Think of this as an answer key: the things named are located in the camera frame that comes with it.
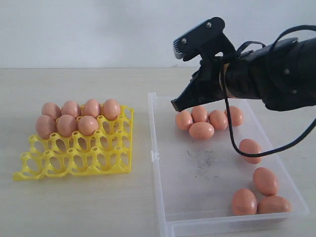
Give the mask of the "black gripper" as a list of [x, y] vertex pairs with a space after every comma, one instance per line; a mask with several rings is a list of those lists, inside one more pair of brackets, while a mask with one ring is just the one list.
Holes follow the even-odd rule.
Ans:
[[[273, 52], [260, 48], [232, 60], [224, 70], [227, 96], [261, 100], [272, 111], [316, 104], [316, 41], [284, 39]], [[171, 104], [175, 111], [205, 104], [204, 83], [191, 81]]]

